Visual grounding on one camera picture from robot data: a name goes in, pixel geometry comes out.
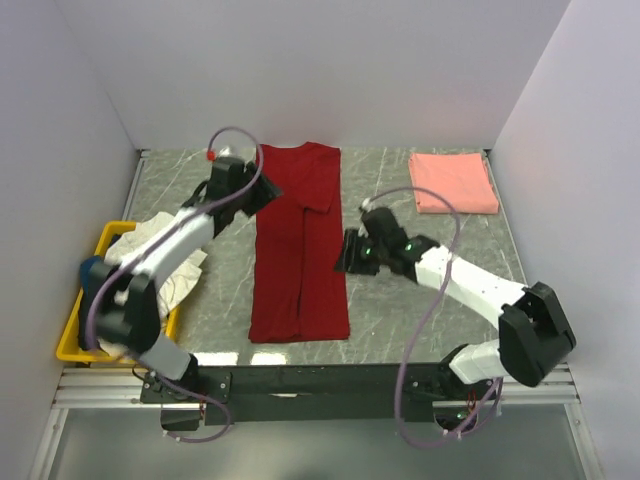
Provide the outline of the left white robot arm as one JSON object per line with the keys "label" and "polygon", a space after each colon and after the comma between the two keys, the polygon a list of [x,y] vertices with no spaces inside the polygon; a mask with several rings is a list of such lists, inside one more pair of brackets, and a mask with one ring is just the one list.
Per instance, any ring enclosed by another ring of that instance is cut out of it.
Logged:
{"label": "left white robot arm", "polygon": [[282,195],[261,166],[221,157],[182,204],[173,220],[122,260],[96,262],[85,295],[91,301],[85,345],[118,345],[164,380],[176,401],[193,399],[200,388],[196,357],[161,331],[158,293],[189,257],[219,236],[237,213],[254,216]]}

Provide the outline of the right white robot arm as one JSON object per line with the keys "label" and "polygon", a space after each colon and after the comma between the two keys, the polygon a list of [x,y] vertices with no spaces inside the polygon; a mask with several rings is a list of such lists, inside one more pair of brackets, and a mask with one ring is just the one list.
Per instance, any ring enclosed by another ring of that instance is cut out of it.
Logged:
{"label": "right white robot arm", "polygon": [[381,267],[436,289],[479,314],[496,329],[495,340],[469,344],[444,360],[439,387],[460,399],[474,384],[510,376],[538,386],[577,341],[555,291],[501,278],[455,255],[424,235],[410,237],[387,207],[367,211],[361,227],[345,231],[338,272],[375,276]]}

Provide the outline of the dark red t shirt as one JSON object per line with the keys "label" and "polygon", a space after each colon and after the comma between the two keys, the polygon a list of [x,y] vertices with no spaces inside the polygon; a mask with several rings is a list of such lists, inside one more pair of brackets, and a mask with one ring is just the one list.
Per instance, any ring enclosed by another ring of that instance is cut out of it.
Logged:
{"label": "dark red t shirt", "polygon": [[258,212],[254,344],[346,340],[346,280],[335,271],[343,243],[341,152],[307,142],[266,145],[264,172],[282,195]]}

